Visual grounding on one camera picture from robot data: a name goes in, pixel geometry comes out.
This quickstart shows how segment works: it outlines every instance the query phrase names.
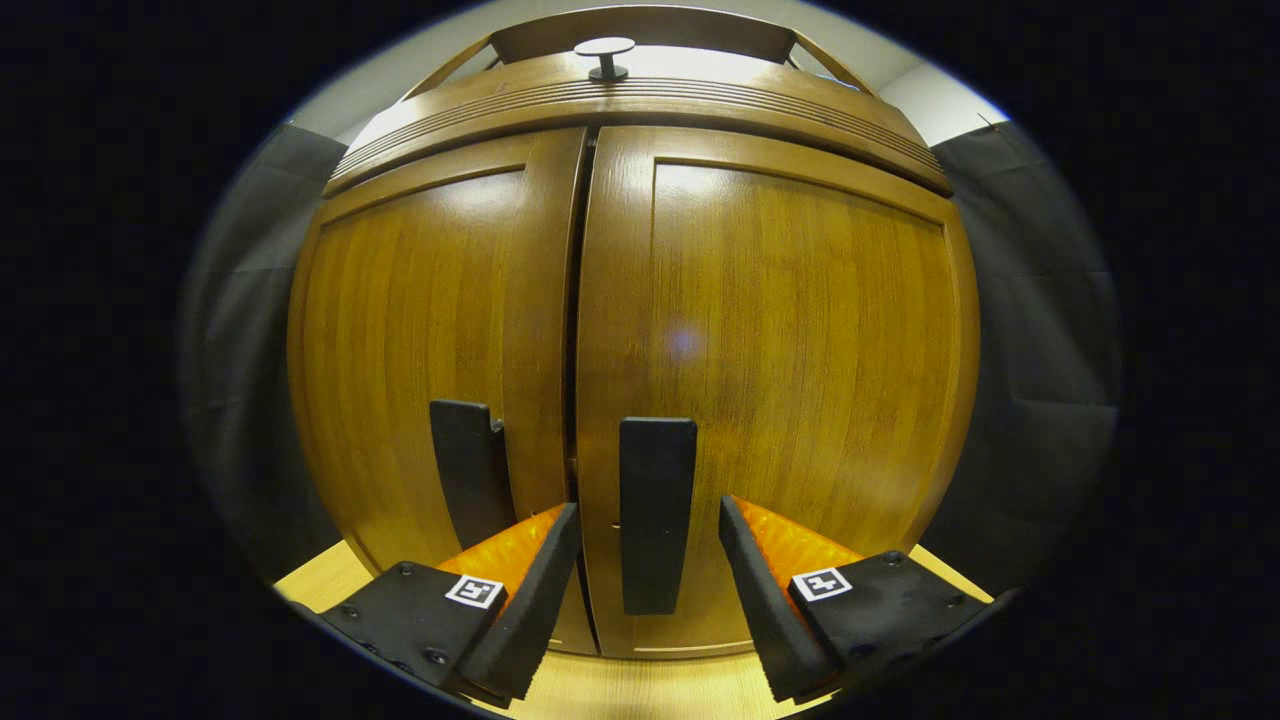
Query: gray curtain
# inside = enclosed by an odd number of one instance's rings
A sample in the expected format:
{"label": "gray curtain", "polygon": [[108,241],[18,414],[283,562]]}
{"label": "gray curtain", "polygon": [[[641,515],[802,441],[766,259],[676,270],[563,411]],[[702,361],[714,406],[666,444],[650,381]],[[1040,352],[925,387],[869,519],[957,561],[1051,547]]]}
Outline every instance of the gray curtain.
{"label": "gray curtain", "polygon": [[922,544],[992,594],[1027,583],[1093,489],[1120,401],[1120,318],[1102,246],[1012,123],[933,149],[982,305],[969,436]]}
{"label": "gray curtain", "polygon": [[201,479],[247,559],[275,582],[340,539],[289,404],[289,286],[320,191],[347,146],[282,126],[197,246],[179,309],[179,389]]}

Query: round knob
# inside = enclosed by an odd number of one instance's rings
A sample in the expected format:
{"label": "round knob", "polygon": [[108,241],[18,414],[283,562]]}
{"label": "round knob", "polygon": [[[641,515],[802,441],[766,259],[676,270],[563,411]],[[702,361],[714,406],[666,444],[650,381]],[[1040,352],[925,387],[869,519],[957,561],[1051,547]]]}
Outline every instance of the round knob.
{"label": "round knob", "polygon": [[579,42],[573,53],[584,58],[599,58],[600,67],[591,68],[588,77],[591,79],[611,81],[627,77],[627,69],[613,64],[613,56],[626,53],[636,46],[636,41],[630,37],[596,37],[586,42]]}

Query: cabinet door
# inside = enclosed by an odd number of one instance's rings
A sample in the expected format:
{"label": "cabinet door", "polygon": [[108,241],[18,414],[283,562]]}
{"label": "cabinet door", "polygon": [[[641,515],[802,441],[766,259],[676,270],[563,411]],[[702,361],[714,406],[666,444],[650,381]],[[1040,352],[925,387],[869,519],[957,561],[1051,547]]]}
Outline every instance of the cabinet door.
{"label": "cabinet door", "polygon": [[[320,495],[374,573],[457,553],[428,406],[506,428],[518,519],[564,502],[581,128],[443,152],[333,199],[298,260],[289,383]],[[571,582],[553,648],[595,652]]]}
{"label": "cabinet door", "polygon": [[[845,158],[700,129],[603,129],[590,192],[576,427],[600,650],[748,650],[722,495],[870,555],[910,551],[946,491],[978,355],[959,215]],[[698,423],[673,615],[623,611],[627,528],[613,525],[628,415]]]}

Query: wooden floor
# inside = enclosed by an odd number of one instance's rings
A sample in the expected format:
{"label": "wooden floor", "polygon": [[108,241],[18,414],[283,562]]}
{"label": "wooden floor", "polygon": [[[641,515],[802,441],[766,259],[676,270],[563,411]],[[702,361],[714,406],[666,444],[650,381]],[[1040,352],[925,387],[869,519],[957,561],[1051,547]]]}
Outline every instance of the wooden floor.
{"label": "wooden floor", "polygon": [[[922,547],[910,557],[983,602],[991,596]],[[356,555],[339,542],[275,583],[275,589],[324,612],[372,580]],[[476,705],[509,717],[600,720],[733,717],[772,720],[820,705],[773,702],[754,651],[699,660],[614,660],[548,651],[524,701],[508,710]]]}

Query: wooden cabinet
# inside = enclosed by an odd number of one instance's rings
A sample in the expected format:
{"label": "wooden cabinet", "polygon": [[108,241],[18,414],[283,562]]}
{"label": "wooden cabinet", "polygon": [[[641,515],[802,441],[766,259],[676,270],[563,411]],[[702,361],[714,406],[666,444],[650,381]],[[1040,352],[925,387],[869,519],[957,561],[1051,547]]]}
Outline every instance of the wooden cabinet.
{"label": "wooden cabinet", "polygon": [[[517,516],[581,503],[553,648],[595,652],[590,614],[607,656],[749,650],[722,495],[870,555],[913,550],[950,482],[978,309],[946,178],[896,109],[777,60],[650,45],[608,85],[515,59],[431,76],[334,172],[289,318],[315,482],[370,570],[440,562],[428,404],[483,402]],[[626,416],[698,423],[671,615],[623,610]]]}

